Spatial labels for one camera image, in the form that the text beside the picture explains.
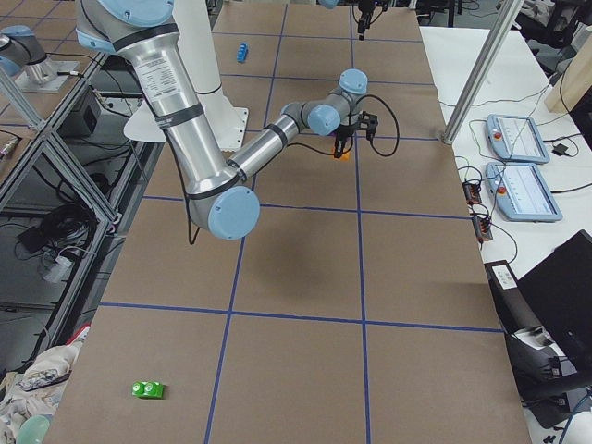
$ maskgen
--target metal pole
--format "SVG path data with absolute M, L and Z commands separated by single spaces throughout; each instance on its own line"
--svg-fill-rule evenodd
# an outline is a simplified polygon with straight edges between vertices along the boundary
M 479 88 L 481 88 L 498 51 L 503 45 L 506 34 L 510 30 L 510 27 L 522 7 L 523 1 L 524 0 L 506 0 L 503 2 L 498 19 L 489 32 L 485 43 L 483 43 L 481 53 L 473 66 L 469 79 L 461 92 L 461 97 L 459 97 L 459 101 L 454 107 L 448 125 L 441 136 L 441 140 L 444 143 L 450 145 L 454 142 L 456 135 L 461 129 L 464 118 L 475 101 Z

